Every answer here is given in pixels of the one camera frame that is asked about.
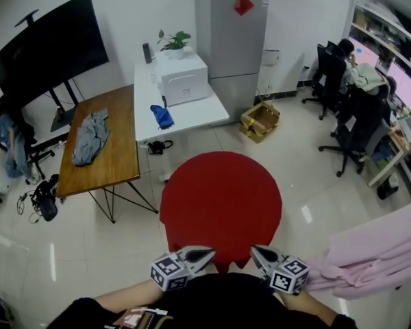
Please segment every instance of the white printer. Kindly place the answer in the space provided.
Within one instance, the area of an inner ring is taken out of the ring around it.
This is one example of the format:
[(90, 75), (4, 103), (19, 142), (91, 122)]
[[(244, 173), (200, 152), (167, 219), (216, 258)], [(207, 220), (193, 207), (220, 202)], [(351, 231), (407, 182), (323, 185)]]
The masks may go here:
[(208, 96), (208, 69), (191, 47), (184, 48), (184, 58), (174, 60), (169, 50), (155, 54), (158, 88), (167, 106)]

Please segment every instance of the black office chair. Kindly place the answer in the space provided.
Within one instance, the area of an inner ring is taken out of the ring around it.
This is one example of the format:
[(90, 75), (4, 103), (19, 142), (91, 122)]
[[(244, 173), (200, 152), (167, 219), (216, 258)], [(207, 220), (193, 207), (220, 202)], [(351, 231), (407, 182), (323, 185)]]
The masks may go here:
[(345, 56), (342, 49), (334, 45), (332, 42), (329, 42), (327, 47), (320, 44), (318, 45), (319, 69), (312, 80), (312, 84), (313, 86), (316, 86), (323, 75), (326, 76), (326, 82), (319, 94), (319, 99), (307, 98), (301, 100), (301, 102), (306, 103), (309, 101), (321, 103), (323, 105), (323, 113), (319, 117), (320, 121), (324, 119), (327, 108), (332, 108), (334, 110), (336, 106), (338, 93), (341, 87), (341, 79), (346, 70), (344, 58)]
[[(342, 169), (336, 173), (340, 177), (345, 172), (348, 159), (352, 159), (358, 166), (357, 173), (361, 174), (364, 169), (364, 162), (360, 162), (361, 156), (365, 154), (374, 131), (379, 127), (384, 118), (384, 103), (379, 95), (369, 95), (355, 86), (351, 89), (351, 96), (338, 115), (338, 128), (336, 139), (340, 146), (320, 146), (319, 151), (332, 150), (341, 152), (343, 155)], [(356, 122), (351, 132), (346, 127), (346, 123), (354, 116)]]
[(40, 161), (48, 155), (54, 157), (55, 153), (52, 150), (43, 152), (46, 149), (46, 145), (43, 144), (33, 146), (36, 144), (34, 127), (26, 123), (23, 114), (21, 113), (21, 109), (10, 106), (10, 103), (12, 103), (12, 101), (10, 102), (5, 95), (0, 97), (0, 116), (6, 113), (21, 131), (21, 134), (23, 134), (25, 138), (27, 161), (28, 163), (33, 163), (35, 165), (38, 172), (40, 172), (42, 180), (44, 180), (46, 179), (46, 176), (40, 167)]

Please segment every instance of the green plant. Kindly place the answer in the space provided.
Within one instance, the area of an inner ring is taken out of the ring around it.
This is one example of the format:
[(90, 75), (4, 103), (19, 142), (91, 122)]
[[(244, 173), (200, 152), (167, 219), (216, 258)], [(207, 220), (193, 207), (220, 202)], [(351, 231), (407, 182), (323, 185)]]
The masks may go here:
[(191, 36), (190, 34), (184, 33), (183, 31), (180, 31), (176, 33), (174, 36), (170, 36), (170, 38), (167, 40), (164, 37), (164, 32), (163, 29), (160, 30), (160, 33), (158, 33), (158, 38), (160, 40), (157, 42), (157, 44), (160, 44), (162, 40), (165, 40), (167, 44), (162, 48), (161, 51), (164, 50), (179, 50), (182, 49), (187, 45), (187, 42), (185, 40), (190, 39)]

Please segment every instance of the tv stand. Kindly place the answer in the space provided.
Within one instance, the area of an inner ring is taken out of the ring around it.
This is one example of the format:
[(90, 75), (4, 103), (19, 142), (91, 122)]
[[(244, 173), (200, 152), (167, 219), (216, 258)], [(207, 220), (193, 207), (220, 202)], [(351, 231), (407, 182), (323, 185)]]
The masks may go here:
[(29, 13), (26, 17), (23, 17), (23, 19), (21, 21), (19, 21), (15, 27), (18, 27), (20, 24), (23, 24), (24, 22), (27, 22), (27, 25), (31, 25), (32, 23), (34, 23), (34, 14), (37, 13), (40, 9), (36, 9), (34, 11), (32, 11), (31, 13)]
[(52, 96), (58, 108), (58, 111), (56, 113), (55, 118), (53, 119), (53, 123), (50, 129), (51, 132), (61, 129), (62, 127), (66, 125), (70, 125), (73, 120), (73, 116), (75, 115), (76, 106), (79, 104), (78, 100), (76, 99), (75, 93), (73, 92), (73, 89), (70, 86), (69, 81), (68, 80), (64, 81), (64, 85), (66, 86), (66, 89), (70, 95), (70, 98), (73, 100), (75, 107), (72, 108), (71, 110), (66, 111), (64, 107), (62, 106), (61, 101), (58, 99), (55, 92), (53, 91), (53, 89), (49, 90), (50, 95)]

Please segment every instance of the computer monitor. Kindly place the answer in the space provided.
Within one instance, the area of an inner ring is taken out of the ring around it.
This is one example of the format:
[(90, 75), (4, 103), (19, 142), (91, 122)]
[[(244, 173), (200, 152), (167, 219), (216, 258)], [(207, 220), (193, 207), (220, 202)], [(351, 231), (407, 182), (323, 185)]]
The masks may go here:
[(396, 95), (411, 111), (411, 78), (394, 62), (391, 62), (388, 76), (395, 79), (397, 83)]
[(368, 63), (373, 68), (376, 67), (377, 61), (379, 60), (379, 55), (372, 52), (368, 47), (361, 44), (353, 38), (349, 40), (355, 45), (355, 58), (357, 64)]

